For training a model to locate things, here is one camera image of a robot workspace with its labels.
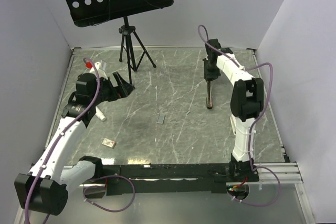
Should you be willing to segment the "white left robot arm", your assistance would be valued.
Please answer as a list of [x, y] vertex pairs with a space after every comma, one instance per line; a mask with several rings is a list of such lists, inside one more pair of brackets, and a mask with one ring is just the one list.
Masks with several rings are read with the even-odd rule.
[[70, 95], [59, 121], [58, 129], [38, 162], [27, 174], [18, 174], [14, 186], [25, 214], [30, 211], [59, 215], [70, 193], [89, 180], [103, 179], [102, 160], [84, 156], [70, 170], [64, 166], [78, 138], [87, 129], [102, 102], [128, 97], [135, 89], [118, 72], [113, 73], [117, 85], [103, 73], [84, 73], [78, 76], [76, 89]]

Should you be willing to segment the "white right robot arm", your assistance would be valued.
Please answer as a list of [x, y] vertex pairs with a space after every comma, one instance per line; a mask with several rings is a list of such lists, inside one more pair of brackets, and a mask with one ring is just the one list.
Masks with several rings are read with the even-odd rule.
[[206, 107], [213, 108], [212, 82], [223, 73], [233, 86], [230, 100], [230, 122], [235, 135], [228, 172], [235, 181], [243, 180], [253, 166], [253, 122], [264, 109], [264, 82], [255, 78], [236, 62], [230, 48], [222, 48], [217, 39], [205, 44], [207, 57], [204, 62], [204, 79], [207, 83]]

